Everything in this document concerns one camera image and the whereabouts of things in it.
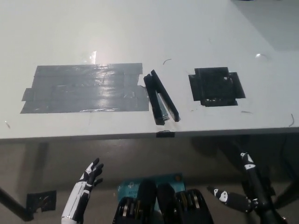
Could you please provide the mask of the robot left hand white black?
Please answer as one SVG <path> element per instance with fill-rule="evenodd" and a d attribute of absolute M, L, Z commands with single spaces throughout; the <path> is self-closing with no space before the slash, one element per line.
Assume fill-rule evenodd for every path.
<path fill-rule="evenodd" d="M 103 181 L 102 178 L 98 178 L 104 166 L 99 161 L 100 159 L 96 158 L 75 183 L 61 215 L 62 224 L 82 224 L 84 222 L 84 213 L 91 191 Z"/>

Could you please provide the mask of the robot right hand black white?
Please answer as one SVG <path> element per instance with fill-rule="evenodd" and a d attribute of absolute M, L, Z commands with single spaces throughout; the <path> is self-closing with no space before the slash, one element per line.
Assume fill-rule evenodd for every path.
<path fill-rule="evenodd" d="M 286 219 L 277 212 L 271 199 L 271 188 L 263 181 L 248 152 L 241 152 L 247 180 L 242 183 L 245 195 L 208 186 L 208 191 L 222 204 L 242 213 L 255 211 L 262 224 L 285 224 Z"/>

